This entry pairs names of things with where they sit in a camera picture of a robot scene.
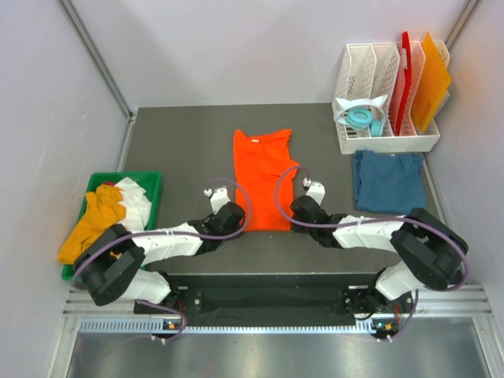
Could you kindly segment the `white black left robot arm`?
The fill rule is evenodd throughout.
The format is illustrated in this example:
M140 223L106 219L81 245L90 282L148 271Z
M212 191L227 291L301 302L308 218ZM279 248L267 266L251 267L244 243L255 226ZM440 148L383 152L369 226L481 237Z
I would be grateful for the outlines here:
M170 312L178 305L177 291L170 287L166 274L143 266L213 252L226 239L243 232L245 216L242 207L228 202L216 213L174 228L130 232L122 224L114 224L76 259L74 279L85 287L96 306L131 299Z

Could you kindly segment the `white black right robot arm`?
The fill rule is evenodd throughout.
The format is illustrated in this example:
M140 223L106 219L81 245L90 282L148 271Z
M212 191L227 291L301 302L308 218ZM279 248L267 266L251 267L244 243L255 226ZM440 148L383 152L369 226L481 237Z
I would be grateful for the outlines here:
M387 250L400 257L397 265L380 270L366 290L347 299L352 313L383 312L411 291L445 291L467 280L467 243L426 209L387 219L329 215L303 195L291 203L291 211L293 230L310 234L323 247Z

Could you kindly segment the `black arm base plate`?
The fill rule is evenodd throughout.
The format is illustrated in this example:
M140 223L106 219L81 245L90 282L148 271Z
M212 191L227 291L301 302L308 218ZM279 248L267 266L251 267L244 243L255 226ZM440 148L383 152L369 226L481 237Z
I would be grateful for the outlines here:
M367 313L352 313L347 299L366 290L371 273L177 274L165 301L187 316L190 326L280 327L353 325ZM408 314L407 293L372 316Z

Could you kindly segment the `orange t-shirt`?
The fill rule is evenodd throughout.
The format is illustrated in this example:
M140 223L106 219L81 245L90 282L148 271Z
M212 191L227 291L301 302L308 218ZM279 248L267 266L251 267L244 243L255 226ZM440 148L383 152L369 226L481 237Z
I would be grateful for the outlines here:
M297 171L285 173L298 163L291 158L289 141L292 130L267 135L246 135L237 130L233 136L235 181L245 191L235 191L235 201L250 218L248 232L289 232L290 222L280 213L292 215L293 180Z

